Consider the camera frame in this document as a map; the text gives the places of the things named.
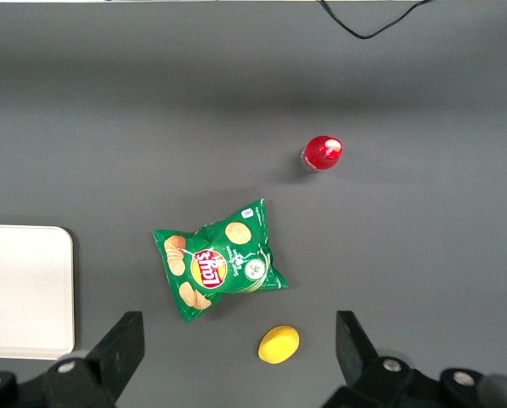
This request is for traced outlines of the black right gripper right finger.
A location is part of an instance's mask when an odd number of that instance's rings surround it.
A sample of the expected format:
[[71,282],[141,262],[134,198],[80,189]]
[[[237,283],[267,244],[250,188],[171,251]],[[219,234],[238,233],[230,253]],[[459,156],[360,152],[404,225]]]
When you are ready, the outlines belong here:
[[336,313],[335,353],[346,382],[342,392],[356,407],[394,407],[411,385],[409,365],[379,355],[352,311]]

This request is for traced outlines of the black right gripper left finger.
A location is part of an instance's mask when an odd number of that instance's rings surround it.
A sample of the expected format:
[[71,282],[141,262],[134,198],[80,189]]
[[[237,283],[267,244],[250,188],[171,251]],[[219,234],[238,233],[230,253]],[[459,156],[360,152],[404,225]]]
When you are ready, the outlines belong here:
[[114,407],[144,350],[143,314],[126,312],[85,357],[61,360],[46,371],[46,406]]

